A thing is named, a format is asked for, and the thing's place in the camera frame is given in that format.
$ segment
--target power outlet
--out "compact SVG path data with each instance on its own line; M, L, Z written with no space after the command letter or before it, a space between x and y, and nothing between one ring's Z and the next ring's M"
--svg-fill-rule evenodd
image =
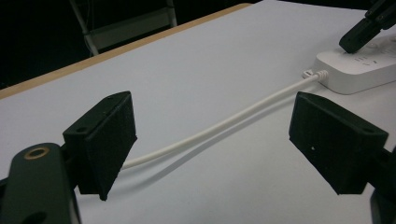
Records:
M320 81L332 91L352 94L396 80L396 35L373 39L361 50L348 54L333 49L317 55L312 71L327 70Z

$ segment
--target table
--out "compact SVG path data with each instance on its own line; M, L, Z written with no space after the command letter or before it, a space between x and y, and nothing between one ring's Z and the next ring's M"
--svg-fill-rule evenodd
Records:
M198 133L300 80L316 54L337 48L363 15L267 0L140 48L116 49L122 54L93 58L95 65L72 65L72 74L55 72L55 80L18 94L2 91L0 178L18 151L61 145L69 125L119 91L134 98L138 140L130 159ZM385 147L396 146L396 82L353 95L320 84L304 91L389 132ZM105 203L78 194L83 223L371 223L373 188L337 196L289 141L293 99L198 147L121 172Z

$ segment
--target white power strip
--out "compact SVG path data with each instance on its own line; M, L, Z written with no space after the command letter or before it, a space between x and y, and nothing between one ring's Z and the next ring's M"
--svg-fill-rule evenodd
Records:
M361 50L348 54L343 49L333 49L317 55L311 70L327 70L329 78L320 81L332 91L352 94L396 80L396 35L373 39Z

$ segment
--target tabletop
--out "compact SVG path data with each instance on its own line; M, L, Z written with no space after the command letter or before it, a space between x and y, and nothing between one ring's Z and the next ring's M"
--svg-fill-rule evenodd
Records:
M0 178L29 146L62 132L107 95L130 91L146 155L302 79L364 11L266 0L0 100ZM395 29L381 35L395 33ZM389 133L396 82L324 96ZM337 195L289 141L294 94L199 146L120 172L107 201L79 195L83 223L371 223L362 195Z

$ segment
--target robotic arm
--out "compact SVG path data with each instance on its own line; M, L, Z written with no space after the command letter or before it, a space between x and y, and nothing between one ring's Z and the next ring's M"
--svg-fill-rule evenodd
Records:
M377 0L366 12L365 18L348 31L340 40L347 53L354 53L396 23L396 1Z

